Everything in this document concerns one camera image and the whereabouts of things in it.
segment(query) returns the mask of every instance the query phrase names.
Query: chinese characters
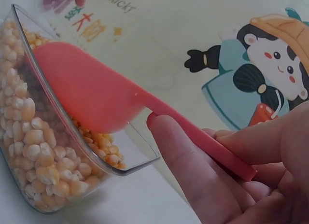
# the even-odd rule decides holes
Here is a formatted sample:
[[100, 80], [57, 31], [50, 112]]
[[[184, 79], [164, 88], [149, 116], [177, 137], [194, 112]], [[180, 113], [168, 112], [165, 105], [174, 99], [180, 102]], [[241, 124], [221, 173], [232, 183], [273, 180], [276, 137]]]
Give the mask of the chinese characters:
[[97, 20], [86, 27], [80, 36], [85, 37], [87, 42], [92, 42], [100, 33], [104, 32], [105, 28], [106, 27], [101, 24], [101, 21]]
[[67, 20], [70, 20], [71, 18], [73, 18], [76, 14], [79, 14], [81, 12], [83, 8], [81, 7], [74, 7], [72, 8], [68, 14], [66, 14], [64, 17], [67, 19]]
[[[81, 13], [81, 7], [72, 8], [64, 17], [68, 21], [71, 21], [73, 17], [80, 14], [78, 20], [75, 18], [74, 23], [71, 24], [72, 27], [76, 27], [76, 32], [79, 33], [80, 37], [85, 38], [87, 42], [92, 42], [95, 38], [97, 38], [101, 33], [106, 31], [106, 25], [101, 23], [101, 20], [96, 19], [92, 21], [94, 13]], [[122, 28], [114, 28], [113, 36], [115, 38], [120, 37], [122, 35]]]

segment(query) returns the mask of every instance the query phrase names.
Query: clear plastic container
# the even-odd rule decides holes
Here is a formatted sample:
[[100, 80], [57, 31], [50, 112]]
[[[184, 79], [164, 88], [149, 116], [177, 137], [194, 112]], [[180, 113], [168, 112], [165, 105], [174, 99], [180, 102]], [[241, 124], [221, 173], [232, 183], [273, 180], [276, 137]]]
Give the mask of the clear plastic container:
[[42, 213], [160, 158], [130, 124], [126, 132], [141, 149], [126, 147], [124, 131], [92, 133], [64, 111], [31, 50], [52, 41], [56, 35], [12, 5], [0, 28], [1, 152], [25, 200]]

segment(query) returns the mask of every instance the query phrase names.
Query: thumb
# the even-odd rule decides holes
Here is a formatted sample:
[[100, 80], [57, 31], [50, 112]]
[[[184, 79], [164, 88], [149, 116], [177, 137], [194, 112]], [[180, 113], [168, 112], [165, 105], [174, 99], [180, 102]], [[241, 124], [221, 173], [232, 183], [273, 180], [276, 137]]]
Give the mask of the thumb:
[[251, 165], [283, 162], [309, 196], [309, 102], [285, 116], [217, 140]]

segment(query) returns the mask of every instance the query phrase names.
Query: cartoon cheek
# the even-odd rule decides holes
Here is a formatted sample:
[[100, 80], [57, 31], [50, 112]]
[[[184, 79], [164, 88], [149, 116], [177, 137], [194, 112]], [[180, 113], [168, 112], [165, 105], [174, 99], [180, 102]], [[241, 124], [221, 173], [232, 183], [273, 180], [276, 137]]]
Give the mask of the cartoon cheek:
[[308, 98], [308, 92], [307, 92], [307, 90], [302, 90], [302, 91], [300, 92], [300, 97], [301, 97], [302, 99], [307, 99], [307, 98]]
[[293, 76], [290, 76], [290, 81], [292, 82], [292, 83], [295, 83], [295, 78], [293, 77]]
[[272, 56], [271, 56], [270, 53], [264, 53], [264, 55], [265, 55], [267, 58], [272, 59]]

